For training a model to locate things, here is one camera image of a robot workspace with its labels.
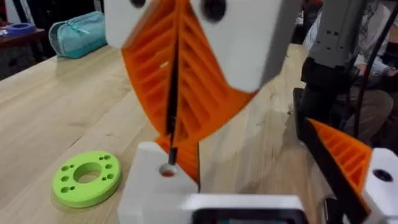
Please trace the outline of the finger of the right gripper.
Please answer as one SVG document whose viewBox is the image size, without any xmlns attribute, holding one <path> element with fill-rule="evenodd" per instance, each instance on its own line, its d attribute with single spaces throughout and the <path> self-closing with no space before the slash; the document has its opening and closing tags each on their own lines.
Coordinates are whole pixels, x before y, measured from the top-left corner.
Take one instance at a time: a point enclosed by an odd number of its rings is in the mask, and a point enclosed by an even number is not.
<svg viewBox="0 0 398 224">
<path fill-rule="evenodd" d="M 121 50 L 133 89 L 148 119 L 167 132 L 172 65 L 177 40 L 173 0 L 105 0 L 107 43 Z"/>
<path fill-rule="evenodd" d="M 300 1 L 177 1 L 174 143 L 193 144 L 234 118 L 279 74 Z"/>
</svg>

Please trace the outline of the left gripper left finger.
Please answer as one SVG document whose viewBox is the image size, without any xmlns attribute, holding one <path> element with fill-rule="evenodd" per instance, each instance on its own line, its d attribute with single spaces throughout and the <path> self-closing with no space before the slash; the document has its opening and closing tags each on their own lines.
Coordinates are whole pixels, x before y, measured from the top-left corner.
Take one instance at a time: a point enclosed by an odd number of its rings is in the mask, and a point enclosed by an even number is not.
<svg viewBox="0 0 398 224">
<path fill-rule="evenodd" d="M 192 211 L 183 206 L 198 184 L 156 142 L 142 142 L 125 181 L 118 207 L 119 223 L 189 223 Z"/>
</svg>

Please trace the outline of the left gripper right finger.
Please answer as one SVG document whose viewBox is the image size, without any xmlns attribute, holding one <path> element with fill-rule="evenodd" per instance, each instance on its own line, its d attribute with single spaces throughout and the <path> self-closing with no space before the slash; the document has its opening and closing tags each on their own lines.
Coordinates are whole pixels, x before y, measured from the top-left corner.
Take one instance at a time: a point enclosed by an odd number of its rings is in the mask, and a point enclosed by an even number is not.
<svg viewBox="0 0 398 224">
<path fill-rule="evenodd" d="M 333 192 L 323 201 L 327 223 L 397 223 L 397 155 L 371 148 L 314 119 L 302 142 Z"/>
</svg>

